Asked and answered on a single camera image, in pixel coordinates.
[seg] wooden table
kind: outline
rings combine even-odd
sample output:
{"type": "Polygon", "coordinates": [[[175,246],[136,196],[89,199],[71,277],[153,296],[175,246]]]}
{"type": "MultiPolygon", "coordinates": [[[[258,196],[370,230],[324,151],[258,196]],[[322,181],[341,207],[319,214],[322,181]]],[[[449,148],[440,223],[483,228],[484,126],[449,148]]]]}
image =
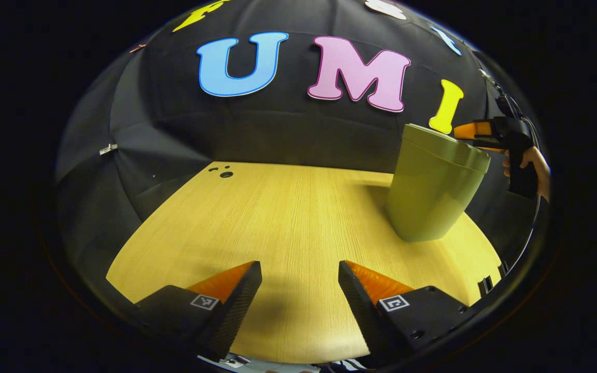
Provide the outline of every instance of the wooden table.
{"type": "Polygon", "coordinates": [[[392,179],[360,170],[213,162],[130,237],[107,280],[138,302],[165,285],[185,288],[259,260],[263,280],[232,352],[282,363],[366,355],[338,285],[340,260],[412,288],[437,286],[467,305],[480,298],[479,281],[500,279],[499,257],[465,214],[443,239],[402,241],[383,211],[392,179]],[[220,177],[226,171],[234,174],[220,177]]]}

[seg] hand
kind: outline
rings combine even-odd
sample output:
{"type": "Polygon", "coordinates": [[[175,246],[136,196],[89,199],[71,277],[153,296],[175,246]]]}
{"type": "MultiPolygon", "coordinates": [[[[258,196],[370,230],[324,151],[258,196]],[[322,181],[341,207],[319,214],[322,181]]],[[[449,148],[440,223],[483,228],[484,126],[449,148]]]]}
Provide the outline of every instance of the hand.
{"type": "MultiPolygon", "coordinates": [[[[508,158],[510,155],[508,151],[505,151],[505,156],[504,167],[510,167],[510,159],[508,158]]],[[[531,147],[524,152],[522,163],[519,167],[525,168],[529,162],[533,163],[533,168],[535,168],[536,175],[538,175],[538,195],[543,196],[549,202],[550,169],[537,147],[531,147]]],[[[507,177],[510,176],[508,168],[504,170],[504,175],[507,177]]]]}

